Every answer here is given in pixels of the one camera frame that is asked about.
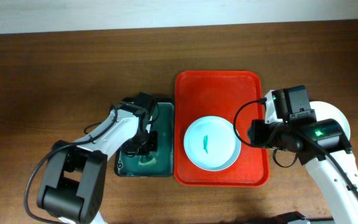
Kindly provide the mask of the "white plate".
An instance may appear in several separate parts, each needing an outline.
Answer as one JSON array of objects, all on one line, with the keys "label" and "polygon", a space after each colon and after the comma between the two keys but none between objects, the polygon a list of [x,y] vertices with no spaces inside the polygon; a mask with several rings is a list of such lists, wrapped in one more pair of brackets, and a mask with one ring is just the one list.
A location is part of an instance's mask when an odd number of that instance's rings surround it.
[{"label": "white plate", "polygon": [[315,110],[317,121],[322,121],[325,119],[336,120],[341,125],[341,128],[344,131],[347,139],[350,140],[351,127],[347,118],[345,117],[345,115],[342,113],[341,110],[339,110],[334,105],[331,105],[323,101],[312,101],[310,103],[310,106],[312,109]]}]

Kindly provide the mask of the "light blue plate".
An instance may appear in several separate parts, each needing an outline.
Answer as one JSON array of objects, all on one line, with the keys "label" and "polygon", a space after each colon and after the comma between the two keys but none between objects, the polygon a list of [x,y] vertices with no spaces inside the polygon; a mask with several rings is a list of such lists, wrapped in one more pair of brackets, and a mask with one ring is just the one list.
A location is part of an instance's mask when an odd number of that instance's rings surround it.
[{"label": "light blue plate", "polygon": [[204,116],[191,123],[183,146],[189,160],[209,172],[229,168],[241,152],[241,142],[232,123],[219,116]]}]

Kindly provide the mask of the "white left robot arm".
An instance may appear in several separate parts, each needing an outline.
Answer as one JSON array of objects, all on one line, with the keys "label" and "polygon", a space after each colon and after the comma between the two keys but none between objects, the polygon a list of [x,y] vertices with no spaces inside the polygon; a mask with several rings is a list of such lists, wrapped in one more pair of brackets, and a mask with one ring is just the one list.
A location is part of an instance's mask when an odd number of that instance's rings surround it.
[{"label": "white left robot arm", "polygon": [[108,160],[115,152],[128,157],[157,149],[150,130],[156,99],[139,93],[133,102],[112,105],[108,117],[73,142],[58,141],[36,168],[45,165],[37,206],[58,223],[104,223],[103,200]]}]

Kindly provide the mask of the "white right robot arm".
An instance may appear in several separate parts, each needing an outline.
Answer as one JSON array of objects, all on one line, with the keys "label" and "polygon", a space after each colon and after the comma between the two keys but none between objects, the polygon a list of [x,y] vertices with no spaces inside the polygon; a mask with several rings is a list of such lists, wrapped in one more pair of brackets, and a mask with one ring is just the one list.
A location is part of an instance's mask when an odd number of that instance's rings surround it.
[{"label": "white right robot arm", "polygon": [[304,86],[271,90],[256,101],[264,119],[248,130],[248,146],[288,151],[306,168],[335,223],[358,223],[358,169],[347,118],[335,106],[311,101]]}]

